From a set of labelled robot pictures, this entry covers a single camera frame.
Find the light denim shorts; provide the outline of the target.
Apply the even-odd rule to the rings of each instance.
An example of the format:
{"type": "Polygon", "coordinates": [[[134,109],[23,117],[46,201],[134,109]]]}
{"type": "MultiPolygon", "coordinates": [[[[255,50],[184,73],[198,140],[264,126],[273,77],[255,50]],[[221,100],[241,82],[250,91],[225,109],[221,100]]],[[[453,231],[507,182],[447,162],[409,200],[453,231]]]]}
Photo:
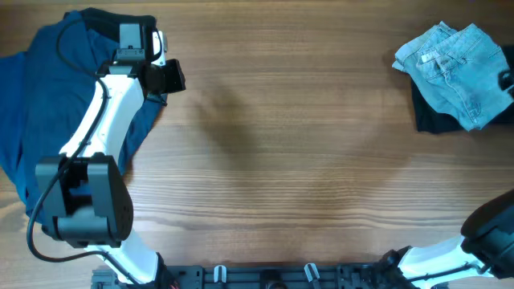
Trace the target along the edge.
{"type": "Polygon", "coordinates": [[[500,74],[508,61],[492,38],[470,24],[445,22],[401,46],[392,67],[410,76],[429,109],[467,130],[481,129],[513,105],[500,74]]]}

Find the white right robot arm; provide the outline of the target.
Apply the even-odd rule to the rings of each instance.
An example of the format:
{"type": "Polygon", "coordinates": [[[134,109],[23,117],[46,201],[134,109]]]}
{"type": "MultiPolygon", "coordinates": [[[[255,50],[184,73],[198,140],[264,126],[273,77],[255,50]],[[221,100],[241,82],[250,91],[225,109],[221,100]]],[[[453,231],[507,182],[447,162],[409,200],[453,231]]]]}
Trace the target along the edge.
{"type": "Polygon", "coordinates": [[[463,223],[460,235],[441,243],[408,246],[376,265],[388,288],[435,288],[470,277],[513,276],[513,192],[492,199],[463,223]]]}

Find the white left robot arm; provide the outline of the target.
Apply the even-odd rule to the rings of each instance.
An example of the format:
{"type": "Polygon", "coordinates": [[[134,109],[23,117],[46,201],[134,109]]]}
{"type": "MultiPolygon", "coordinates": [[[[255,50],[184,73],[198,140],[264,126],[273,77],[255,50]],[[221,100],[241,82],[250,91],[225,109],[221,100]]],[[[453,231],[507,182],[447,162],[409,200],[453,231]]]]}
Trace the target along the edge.
{"type": "Polygon", "coordinates": [[[97,256],[129,288],[176,288],[163,258],[133,229],[133,202],[117,162],[146,99],[185,90],[180,63],[114,61],[94,76],[95,95],[75,134],[58,156],[36,166],[42,193],[27,245],[49,263],[97,256]]]}

